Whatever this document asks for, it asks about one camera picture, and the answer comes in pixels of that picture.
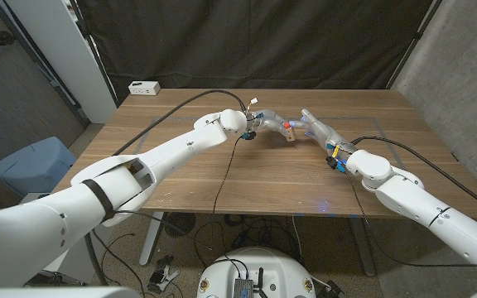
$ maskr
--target white cylindrical object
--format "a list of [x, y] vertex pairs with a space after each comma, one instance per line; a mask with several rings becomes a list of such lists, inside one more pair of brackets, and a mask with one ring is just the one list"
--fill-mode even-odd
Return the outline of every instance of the white cylindrical object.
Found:
[[[57, 208], [54, 201], [64, 207]], [[22, 286], [103, 216], [102, 205], [86, 185], [0, 210], [0, 287]]]
[[429, 229], [467, 262], [477, 264], [477, 221], [449, 208]]

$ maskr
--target wire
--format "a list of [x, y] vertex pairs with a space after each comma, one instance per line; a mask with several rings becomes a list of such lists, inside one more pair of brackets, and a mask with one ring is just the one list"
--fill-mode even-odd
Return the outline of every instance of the wire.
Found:
[[326, 283], [326, 282], [324, 282], [324, 281], [321, 281], [319, 278], [316, 278], [316, 277], [314, 277], [314, 276], [311, 275], [311, 279], [312, 279], [313, 281], [315, 281], [315, 282], [317, 282], [317, 283], [323, 285], [323, 286], [326, 286], [327, 289], [329, 289], [328, 291], [330, 291], [330, 290], [332, 289], [332, 287], [331, 287], [328, 283]]
[[93, 249], [93, 242], [91, 242], [91, 234], [87, 233], [84, 236], [84, 240], [86, 242], [86, 247], [88, 248], [89, 260], [91, 260], [91, 264], [93, 265], [93, 269], [97, 274], [97, 278], [100, 281], [102, 286], [108, 286], [108, 281], [106, 281], [106, 276], [104, 275], [103, 270], [100, 268], [99, 260], [97, 259], [97, 255], [95, 254], [95, 250]]
[[104, 249], [106, 249], [107, 252], [109, 252], [112, 257], [115, 257], [119, 262], [121, 262], [121, 264], [123, 264], [130, 272], [132, 272], [132, 274], [137, 278], [137, 281], [139, 281], [139, 286], [141, 286], [141, 292], [142, 292], [142, 297], [145, 298], [145, 288], [143, 287], [142, 285], [142, 281], [141, 281], [141, 278], [139, 277], [139, 275], [125, 262], [123, 261], [120, 257], [117, 257], [117, 255], [115, 253], [113, 253], [109, 248], [108, 246], [106, 245], [106, 243], [104, 243], [103, 239], [101, 239], [98, 235], [97, 235], [97, 232], [95, 232], [95, 229], [92, 229], [91, 232], [93, 233], [93, 235], [97, 238], [97, 240], [99, 240], [100, 244], [102, 244], [102, 246], [104, 247]]
[[186, 101], [184, 101], [183, 103], [180, 103], [178, 104], [175, 108], [173, 108], [171, 111], [169, 111], [169, 113], [166, 113], [163, 117], [157, 119], [155, 122], [151, 123], [147, 128], [143, 129], [140, 133], [138, 133], [132, 140], [128, 141], [126, 144], [124, 144], [122, 147], [120, 147], [113, 155], [116, 156], [116, 155], [119, 155], [121, 154], [121, 152], [123, 152], [124, 150], [126, 150], [126, 148], [130, 147], [130, 145], [132, 145], [135, 141], [137, 141], [140, 137], [142, 137], [145, 133], [149, 132], [151, 129], [153, 129], [157, 124], [161, 123], [163, 120], [167, 119], [169, 116], [171, 116], [175, 111], [177, 111], [178, 109], [180, 109], [181, 107], [183, 107], [184, 105], [190, 103], [191, 101], [195, 100], [195, 99], [199, 99], [200, 97], [206, 95], [206, 94], [212, 94], [212, 93], [222, 93], [222, 94], [227, 94], [227, 95], [230, 95], [232, 96], [233, 98], [237, 99], [238, 100], [238, 103], [240, 104], [240, 108], [241, 110], [246, 113], [246, 107], [244, 106], [244, 103], [242, 102], [242, 100], [240, 100], [240, 98], [235, 95], [235, 94], [232, 94], [231, 92], [229, 91], [225, 91], [225, 90], [218, 90], [218, 89], [212, 89], [212, 90], [207, 90], [205, 92], [202, 92], [196, 96], [193, 96], [191, 97], [190, 99], [187, 99]]
[[464, 192], [466, 192], [467, 194], [469, 194], [470, 196], [472, 196], [473, 198], [477, 199], [477, 194], [475, 194], [472, 190], [469, 190], [466, 186], [462, 185], [459, 181], [457, 181], [456, 179], [454, 179], [452, 176], [448, 175], [445, 171], [443, 171], [441, 168], [439, 168], [438, 166], [434, 165], [431, 161], [428, 161], [424, 156], [422, 156], [421, 154], [417, 153], [415, 150], [411, 149], [410, 147], [406, 146], [406, 145], [403, 145], [399, 142], [395, 142], [395, 141], [392, 141], [390, 139], [387, 139], [385, 137], [359, 137], [355, 140], [353, 140], [351, 143], [353, 143], [353, 145], [356, 145], [358, 144], [360, 141], [362, 140], [377, 140], [377, 141], [382, 141], [382, 142], [388, 142], [390, 144], [393, 144], [395, 146], [399, 146], [401, 147], [402, 149], [406, 150], [406, 151], [409, 151], [410, 153], [412, 153], [414, 156], [417, 156], [420, 160], [424, 161], [427, 165], [429, 165], [431, 168], [433, 168], [434, 170], [438, 171], [441, 175], [443, 175], [446, 179], [450, 180], [452, 183], [454, 183], [455, 185], [457, 185], [459, 188], [461, 188]]
[[[198, 233], [200, 232], [201, 229], [205, 228], [206, 226], [208, 226], [208, 225], [210, 225], [210, 224], [218, 224], [218, 225], [220, 226], [220, 237], [222, 238], [222, 247], [224, 247], [224, 256], [226, 257], [226, 259], [229, 260], [229, 257], [228, 257], [228, 255], [226, 254], [226, 251], [227, 251], [228, 249], [225, 247], [225, 242], [224, 242], [224, 226], [222, 226], [221, 223], [212, 221], [212, 222], [208, 222], [208, 223], [204, 224], [203, 226], [199, 227], [198, 230], [196, 231], [196, 233], [195, 233], [195, 238], [196, 238], [196, 236], [198, 236]], [[198, 247], [196, 246], [196, 243], [195, 243], [194, 245], [195, 245], [196, 256], [198, 257], [198, 259], [199, 259], [199, 260], [202, 262], [202, 264], [204, 265], [204, 269], [206, 269], [206, 268], [207, 268], [207, 265], [205, 265], [204, 259], [202, 259], [201, 255], [200, 255], [200, 252], [198, 251]], [[233, 261], [232, 261], [232, 263], [233, 263], [233, 265], [235, 266], [235, 268], [237, 269], [238, 278], [242, 279], [242, 277], [240, 276], [239, 267], [237, 267], [237, 264], [235, 264]]]
[[172, 282], [171, 281], [171, 284], [174, 285], [176, 287], [176, 289], [178, 289], [178, 291], [180, 292], [180, 296], [181, 298], [183, 298], [183, 292], [181, 291], [180, 287], [175, 283], [175, 282]]
[[301, 240], [299, 240], [299, 234], [297, 233], [297, 228], [296, 228], [296, 221], [294, 220], [294, 217], [291, 217], [291, 223], [294, 225], [294, 231], [296, 231], [296, 237], [297, 237], [297, 244], [299, 245], [299, 255], [303, 256], [303, 251], [301, 250]]
[[248, 268], [246, 267], [246, 264], [244, 264], [244, 263], [243, 263], [242, 261], [240, 261], [240, 260], [227, 258], [227, 259], [222, 259], [222, 260], [214, 261], [214, 262], [211, 263], [211, 265], [216, 264], [216, 263], [220, 263], [220, 262], [227, 262], [227, 261], [230, 261], [230, 262], [239, 262], [239, 263], [241, 263], [242, 266], [244, 266], [244, 268], [246, 269], [246, 279], [249, 278], [249, 270], [248, 270]]
[[[126, 234], [124, 234], [124, 235], [121, 235], [121, 236], [115, 238], [115, 240], [113, 240], [113, 241], [108, 245], [108, 248], [111, 248], [112, 245], [113, 245], [114, 243], [116, 243], [116, 242], [117, 242], [119, 239], [121, 239], [121, 238], [124, 238], [124, 237], [126, 237], [126, 236], [135, 236], [135, 235], [136, 235], [135, 233], [126, 233]], [[106, 278], [107, 278], [108, 280], [110, 280], [111, 282], [117, 283], [118, 286], [121, 286], [121, 283], [120, 283], [120, 282], [114, 280], [113, 278], [109, 278], [109, 277], [106, 275], [106, 272], [104, 272], [104, 257], [106, 257], [106, 253], [108, 253], [108, 252], [107, 252], [107, 251], [104, 251], [103, 257], [100, 259], [100, 270], [103, 272], [104, 277], [106, 277]]]
[[229, 158], [228, 169], [225, 171], [224, 178], [222, 179], [222, 184], [220, 184], [219, 192], [216, 193], [216, 198], [214, 198], [213, 213], [214, 213], [214, 209], [216, 208], [216, 201], [217, 199], [219, 199], [220, 191], [222, 190], [222, 187], [224, 187], [225, 179], [228, 177], [229, 168], [231, 167], [231, 162], [233, 161], [233, 156], [235, 155], [235, 149], [237, 149], [237, 143], [239, 143], [239, 140], [241, 138], [242, 137], [239, 137], [237, 141], [235, 141], [235, 145], [233, 146], [233, 151], [231, 152], [231, 158]]
[[154, 217], [154, 216], [151, 216], [150, 214], [144, 214], [144, 213], [141, 213], [141, 212], [137, 212], [137, 211], [129, 211], [129, 210], [119, 210], [119, 211], [115, 211], [114, 213], [116, 214], [137, 214], [137, 215], [141, 215], [141, 216], [144, 216], [144, 217], [148, 217], [149, 219], [154, 219], [154, 220], [157, 220], [158, 222], [168, 226], [168, 227], [171, 227], [173, 229], [175, 229], [176, 231], [180, 232], [182, 235], [198, 242], [199, 244], [201, 244], [202, 246], [204, 246], [205, 248], [209, 249], [209, 250], [213, 250], [213, 248], [205, 245], [204, 243], [202, 243], [201, 241], [197, 240], [196, 238], [194, 237], [191, 237], [189, 236], [187, 233], [183, 232], [180, 228], [178, 228], [177, 226], [175, 226], [174, 224], [172, 223], [168, 223], [166, 220], [162, 220], [162, 219], [159, 219], [157, 217]]
[[386, 256], [388, 259], [390, 259], [394, 262], [400, 263], [402, 265], [411, 266], [411, 267], [477, 267], [477, 264], [413, 264], [413, 263], [409, 263], [409, 262], [399, 261], [396, 258], [389, 256], [382, 249], [380, 244], [378, 244], [377, 237], [375, 236], [375, 234], [373, 233], [373, 230], [371, 229], [371, 226], [369, 225], [369, 221], [368, 221], [367, 216], [365, 215], [364, 208], [362, 208], [362, 204], [360, 203], [360, 199], [358, 198], [358, 195], [356, 194], [356, 189], [354, 188], [354, 184], [353, 184], [353, 181], [351, 180], [351, 177], [349, 177], [349, 175], [347, 175], [347, 173], [345, 173], [345, 175], [347, 176], [347, 179], [349, 179], [349, 183], [351, 184], [351, 187], [353, 188], [354, 197], [356, 198], [356, 201], [358, 202], [358, 206], [360, 207], [360, 211], [362, 212], [362, 215], [364, 216], [364, 222], [365, 222], [365, 225], [366, 225], [366, 227], [369, 231], [369, 235], [371, 235], [371, 239], [373, 239], [373, 242], [377, 246], [378, 250], [384, 256]]

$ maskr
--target wooden table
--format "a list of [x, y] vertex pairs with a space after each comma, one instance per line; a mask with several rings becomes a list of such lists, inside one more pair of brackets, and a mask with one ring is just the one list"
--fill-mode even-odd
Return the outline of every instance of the wooden table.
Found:
[[[200, 89], [163, 89], [157, 96], [130, 95], [91, 142], [55, 191], [86, 166], [114, 151], [178, 103]], [[275, 90], [234, 89], [245, 103], [259, 102], [252, 110], [271, 108], [280, 116], [297, 119], [307, 108], [347, 140], [360, 136], [388, 137], [430, 159], [477, 193], [477, 182], [455, 160], [439, 137], [412, 105], [392, 90]], [[239, 109], [225, 94], [209, 94], [189, 103], [125, 152], [145, 152], [192, 129], [207, 113]], [[229, 164], [235, 139], [200, 154], [165, 179], [145, 204], [156, 211], [220, 214], [279, 214], [359, 217], [360, 209], [345, 175], [325, 163], [326, 152], [296, 130], [296, 141], [269, 131], [252, 141], [238, 142], [228, 177], [215, 201]], [[378, 141], [362, 141], [358, 148], [384, 156], [392, 165], [418, 175], [426, 189], [459, 211], [477, 219], [477, 201], [432, 168], [401, 148]], [[370, 218], [398, 218], [354, 179], [357, 193]]]

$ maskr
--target black cable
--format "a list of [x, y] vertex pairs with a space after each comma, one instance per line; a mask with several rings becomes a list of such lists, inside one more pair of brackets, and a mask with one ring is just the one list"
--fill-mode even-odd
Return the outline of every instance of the black cable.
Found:
[[[281, 249], [279, 248], [278, 246], [274, 245], [273, 243], [266, 243], [266, 241], [261, 241], [261, 240], [258, 240], [258, 239], [253, 239], [249, 236], [249, 231], [251, 229], [259, 229], [259, 230], [268, 230], [270, 229], [270, 226], [266, 224], [266, 219], [264, 217], [258, 217], [257, 219], [255, 219], [252, 223], [248, 224], [248, 223], [243, 223], [244, 225], [246, 225], [248, 228], [246, 228], [245, 230], [243, 230], [243, 233], [245, 234], [245, 237], [247, 240], [253, 242], [253, 243], [258, 243], [258, 244], [264, 244], [264, 245], [268, 245], [269, 247], [271, 248], [275, 248], [277, 249], [278, 251], [280, 252], [284, 252], [290, 256], [292, 256], [294, 259], [296, 259], [299, 263], [303, 264], [303, 257], [301, 256], [301, 254], [299, 253], [299, 248], [298, 248], [298, 244], [297, 244], [297, 240], [294, 238], [293, 234], [288, 230], [288, 228], [285, 228], [281, 222], [279, 222], [279, 220], [277, 219], [272, 219], [273, 221], [275, 221], [278, 226], [272, 226], [272, 228], [279, 228], [281, 229], [286, 235], [287, 235], [287, 238], [288, 238], [288, 243], [289, 243], [289, 248], [290, 248], [290, 251], [285, 251], [284, 249]], [[260, 226], [260, 227], [254, 227], [254, 224], [258, 223], [258, 222], [263, 222], [265, 225], [264, 226]]]
[[242, 266], [244, 266], [244, 268], [246, 269], [246, 279], [249, 278], [249, 270], [248, 270], [248, 267], [246, 267], [246, 264], [244, 264], [242, 261], [237, 260], [237, 259], [226, 258], [226, 259], [214, 261], [214, 262], [211, 263], [211, 265], [217, 264], [217, 263], [220, 263], [220, 262], [239, 262], [239, 263], [241, 263]]
[[141, 281], [141, 278], [139, 277], [139, 275], [125, 262], [123, 261], [120, 257], [117, 257], [117, 255], [115, 253], [113, 253], [109, 248], [108, 246], [106, 245], [106, 243], [104, 243], [103, 239], [101, 239], [97, 233], [95, 232], [95, 229], [92, 229], [91, 232], [93, 233], [93, 235], [97, 238], [97, 240], [99, 240], [100, 244], [103, 245], [104, 249], [106, 249], [107, 252], [109, 252], [112, 257], [115, 257], [119, 262], [121, 262], [121, 264], [123, 264], [126, 268], [128, 268], [128, 270], [137, 278], [137, 281], [139, 281], [139, 286], [141, 286], [141, 292], [142, 292], [142, 297], [145, 298], [146, 295], [145, 295], [145, 288], [143, 287], [142, 285], [142, 281]]
[[424, 156], [422, 156], [421, 154], [417, 153], [415, 150], [411, 149], [410, 147], [406, 146], [406, 145], [403, 145], [399, 142], [395, 142], [395, 141], [392, 141], [392, 140], [389, 140], [385, 137], [359, 137], [357, 139], [355, 139], [354, 141], [352, 141], [351, 143], [353, 143], [353, 145], [356, 145], [358, 144], [360, 141], [362, 140], [377, 140], [377, 141], [382, 141], [382, 142], [388, 142], [390, 144], [393, 144], [395, 146], [399, 146], [401, 147], [402, 149], [404, 150], [407, 150], [409, 151], [410, 153], [412, 153], [414, 156], [417, 156], [420, 160], [424, 161], [427, 165], [431, 166], [432, 169], [438, 171], [441, 175], [443, 175], [446, 179], [450, 180], [452, 183], [454, 183], [455, 185], [457, 185], [459, 188], [461, 188], [464, 192], [466, 192], [467, 194], [469, 194], [470, 196], [472, 196], [473, 198], [477, 199], [477, 194], [475, 194], [472, 190], [469, 190], [466, 186], [462, 185], [459, 181], [457, 181], [456, 179], [454, 179], [452, 176], [448, 175], [445, 171], [443, 171], [441, 168], [439, 168], [438, 166], [434, 165], [433, 163], [431, 163], [431, 161], [428, 161]]
[[373, 233], [373, 230], [371, 230], [371, 226], [369, 225], [368, 218], [365, 215], [364, 208], [362, 208], [360, 199], [358, 198], [358, 195], [356, 194], [356, 189], [354, 188], [354, 184], [353, 184], [353, 181], [351, 180], [351, 177], [347, 175], [347, 173], [345, 173], [345, 175], [347, 176], [347, 179], [349, 179], [349, 183], [351, 184], [351, 187], [353, 188], [354, 197], [356, 198], [356, 201], [358, 202], [358, 206], [360, 207], [360, 211], [362, 212], [362, 215], [364, 216], [364, 222], [365, 222], [366, 228], [369, 231], [369, 235], [371, 235], [371, 239], [373, 239], [373, 242], [377, 246], [378, 250], [388, 259], [394, 262], [400, 263], [402, 265], [411, 266], [411, 267], [477, 267], [477, 264], [413, 264], [409, 262], [399, 261], [396, 258], [389, 256], [378, 244], [377, 237]]
[[[198, 236], [198, 233], [201, 231], [201, 229], [205, 228], [206, 226], [208, 226], [208, 225], [210, 225], [210, 224], [218, 224], [218, 225], [220, 226], [220, 237], [222, 238], [222, 247], [224, 247], [224, 256], [229, 260], [229, 257], [228, 257], [228, 255], [226, 254], [226, 251], [227, 251], [228, 249], [225, 247], [225, 241], [224, 241], [224, 226], [222, 226], [221, 223], [212, 221], [212, 222], [208, 222], [208, 223], [202, 225], [202, 226], [199, 227], [198, 230], [196, 231], [196, 233], [195, 233], [195, 239], [196, 239], [196, 236]], [[200, 252], [198, 251], [198, 247], [196, 246], [196, 243], [194, 243], [194, 245], [195, 245], [196, 256], [197, 256], [198, 259], [202, 262], [202, 265], [204, 265], [204, 269], [206, 269], [206, 268], [207, 268], [207, 265], [205, 265], [204, 259], [202, 259], [202, 256], [200, 255]], [[237, 267], [237, 264], [235, 264], [234, 262], [232, 262], [232, 263], [233, 263], [233, 265], [235, 266], [235, 268], [237, 269], [238, 278], [241, 278], [239, 267]]]
[[154, 219], [154, 220], [157, 220], [158, 222], [166, 225], [167, 227], [171, 227], [173, 229], [175, 229], [176, 231], [180, 232], [183, 236], [186, 236], [187, 238], [190, 238], [196, 242], [198, 242], [199, 244], [203, 245], [205, 248], [209, 249], [209, 250], [213, 250], [213, 248], [205, 245], [204, 243], [202, 243], [201, 241], [197, 240], [196, 238], [194, 237], [191, 237], [189, 236], [187, 233], [183, 232], [180, 228], [178, 228], [177, 226], [175, 226], [174, 224], [172, 223], [168, 223], [166, 220], [162, 220], [162, 219], [159, 219], [157, 217], [154, 217], [154, 216], [151, 216], [149, 214], [144, 214], [144, 213], [141, 213], [141, 212], [137, 212], [137, 211], [129, 211], [129, 210], [119, 210], [119, 211], [115, 211], [114, 213], [116, 214], [126, 214], [126, 213], [129, 213], [129, 214], [137, 214], [137, 215], [141, 215], [141, 216], [144, 216], [144, 217], [148, 217], [149, 219]]
[[104, 276], [104, 272], [100, 268], [99, 260], [97, 259], [97, 255], [95, 254], [95, 250], [93, 249], [93, 243], [91, 242], [91, 234], [87, 233], [84, 236], [84, 240], [86, 242], [86, 247], [88, 248], [89, 260], [91, 260], [91, 264], [93, 265], [93, 269], [97, 274], [97, 278], [100, 281], [102, 286], [108, 286], [108, 281], [106, 281], [106, 276]]
[[[117, 242], [119, 239], [121, 239], [121, 238], [124, 238], [124, 237], [126, 237], [126, 236], [135, 236], [135, 235], [136, 235], [135, 233], [126, 233], [126, 234], [124, 234], [124, 235], [121, 235], [121, 236], [115, 238], [115, 240], [113, 240], [113, 241], [108, 245], [108, 248], [111, 248], [112, 245], [113, 245], [114, 243], [116, 243], [116, 242]], [[121, 283], [120, 283], [120, 282], [114, 280], [113, 278], [110, 278], [109, 276], [106, 275], [106, 272], [104, 272], [104, 257], [106, 257], [106, 253], [108, 253], [108, 252], [105, 251], [104, 254], [103, 254], [103, 257], [100, 259], [100, 270], [103, 272], [104, 277], [106, 277], [106, 279], [108, 279], [108, 280], [111, 281], [111, 282], [115, 282], [118, 286], [121, 286]]]
[[231, 162], [233, 161], [233, 156], [235, 155], [235, 149], [237, 149], [237, 143], [239, 142], [241, 138], [242, 137], [239, 137], [237, 141], [235, 141], [235, 144], [233, 146], [233, 151], [231, 152], [231, 158], [229, 158], [228, 169], [225, 171], [224, 178], [222, 179], [222, 184], [220, 184], [219, 192], [216, 193], [216, 197], [214, 198], [213, 213], [214, 213], [214, 209], [216, 208], [216, 201], [217, 199], [219, 199], [220, 191], [222, 190], [222, 187], [224, 187], [225, 179], [228, 177], [229, 168], [231, 167]]
[[205, 92], [202, 92], [196, 96], [193, 96], [191, 97], [190, 99], [187, 99], [186, 101], [184, 101], [183, 103], [180, 103], [179, 105], [177, 105], [175, 108], [173, 108], [171, 111], [169, 111], [169, 113], [166, 113], [163, 117], [157, 119], [154, 123], [151, 123], [147, 128], [143, 129], [140, 133], [138, 133], [132, 140], [128, 141], [126, 144], [124, 144], [122, 147], [120, 147], [113, 155], [116, 156], [116, 155], [119, 155], [121, 154], [121, 152], [123, 152], [126, 148], [130, 147], [130, 145], [132, 145], [135, 141], [137, 141], [140, 137], [142, 137], [145, 133], [149, 132], [151, 129], [153, 129], [157, 124], [161, 123], [163, 120], [167, 119], [169, 116], [171, 116], [175, 111], [177, 111], [178, 109], [180, 109], [181, 107], [183, 107], [184, 105], [190, 103], [191, 101], [195, 100], [195, 99], [198, 99], [206, 94], [212, 94], [212, 93], [222, 93], [222, 94], [227, 94], [227, 95], [230, 95], [232, 96], [233, 98], [237, 99], [238, 100], [238, 103], [240, 104], [240, 108], [242, 109], [243, 112], [246, 113], [246, 107], [244, 106], [244, 103], [242, 102], [242, 100], [240, 100], [240, 98], [235, 95], [235, 94], [232, 94], [231, 92], [229, 91], [225, 91], [225, 90], [218, 90], [218, 89], [213, 89], [213, 90], [207, 90]]
[[180, 292], [181, 298], [183, 298], [183, 292], [181, 291], [180, 287], [175, 282], [171, 281], [171, 284], [174, 285], [176, 287], [176, 289], [178, 289], [178, 291]]

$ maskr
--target robotic arm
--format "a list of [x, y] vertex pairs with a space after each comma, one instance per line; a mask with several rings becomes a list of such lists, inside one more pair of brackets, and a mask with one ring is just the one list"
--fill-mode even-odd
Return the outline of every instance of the robotic arm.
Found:
[[332, 127], [303, 109], [301, 121], [293, 127], [307, 129], [329, 153], [327, 161], [335, 169], [344, 165], [354, 176], [362, 176], [362, 186], [377, 195], [388, 209], [418, 222], [432, 231], [467, 262], [477, 264], [477, 222], [451, 208], [424, 190], [421, 180], [408, 171], [389, 164], [381, 156], [356, 149]]
[[203, 151], [258, 130], [275, 113], [226, 109], [205, 115], [194, 130], [139, 155], [111, 156], [88, 166], [71, 187], [44, 198], [0, 210], [0, 287], [22, 286], [99, 224], [113, 226], [140, 209], [172, 172]]

